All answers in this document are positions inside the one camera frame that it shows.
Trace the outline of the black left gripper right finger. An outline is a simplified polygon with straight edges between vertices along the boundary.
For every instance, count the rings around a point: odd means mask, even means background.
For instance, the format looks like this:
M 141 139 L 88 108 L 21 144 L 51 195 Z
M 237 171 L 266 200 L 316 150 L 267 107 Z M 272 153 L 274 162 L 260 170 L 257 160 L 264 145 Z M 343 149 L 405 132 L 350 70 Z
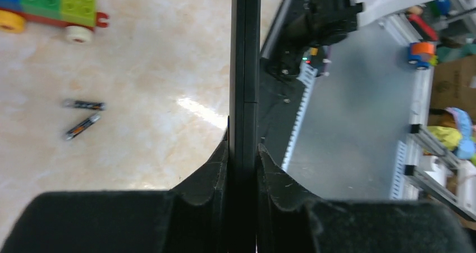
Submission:
M 258 252 L 474 252 L 449 208 L 430 201 L 326 200 L 258 146 Z

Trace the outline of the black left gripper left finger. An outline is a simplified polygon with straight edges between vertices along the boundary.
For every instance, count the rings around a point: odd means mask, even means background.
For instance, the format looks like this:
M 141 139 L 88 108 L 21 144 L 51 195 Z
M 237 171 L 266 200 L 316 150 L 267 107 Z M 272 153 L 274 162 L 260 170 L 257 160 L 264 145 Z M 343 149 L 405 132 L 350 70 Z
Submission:
M 45 192 L 2 252 L 226 252 L 228 141 L 170 190 Z

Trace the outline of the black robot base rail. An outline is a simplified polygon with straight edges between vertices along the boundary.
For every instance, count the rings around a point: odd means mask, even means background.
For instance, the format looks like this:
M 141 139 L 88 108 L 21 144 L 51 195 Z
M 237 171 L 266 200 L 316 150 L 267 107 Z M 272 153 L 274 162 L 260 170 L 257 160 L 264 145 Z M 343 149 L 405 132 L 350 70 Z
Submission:
M 258 140 L 287 169 L 316 82 L 327 75 L 332 25 L 346 0 L 282 0 L 260 58 Z

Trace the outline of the black remote control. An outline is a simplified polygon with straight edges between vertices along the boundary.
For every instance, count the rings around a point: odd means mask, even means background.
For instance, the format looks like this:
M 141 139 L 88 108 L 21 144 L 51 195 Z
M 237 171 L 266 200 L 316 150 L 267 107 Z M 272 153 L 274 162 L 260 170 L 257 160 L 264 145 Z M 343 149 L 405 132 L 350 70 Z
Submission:
M 260 0 L 232 0 L 227 204 L 229 252 L 254 252 Z

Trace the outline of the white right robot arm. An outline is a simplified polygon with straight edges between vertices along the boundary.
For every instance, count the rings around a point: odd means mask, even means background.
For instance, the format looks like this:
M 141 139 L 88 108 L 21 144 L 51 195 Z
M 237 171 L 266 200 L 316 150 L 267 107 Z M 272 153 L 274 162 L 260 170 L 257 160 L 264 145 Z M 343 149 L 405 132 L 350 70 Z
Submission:
M 283 27 L 280 43 L 293 49 L 333 45 L 381 17 L 432 0 L 306 0 L 305 10 Z

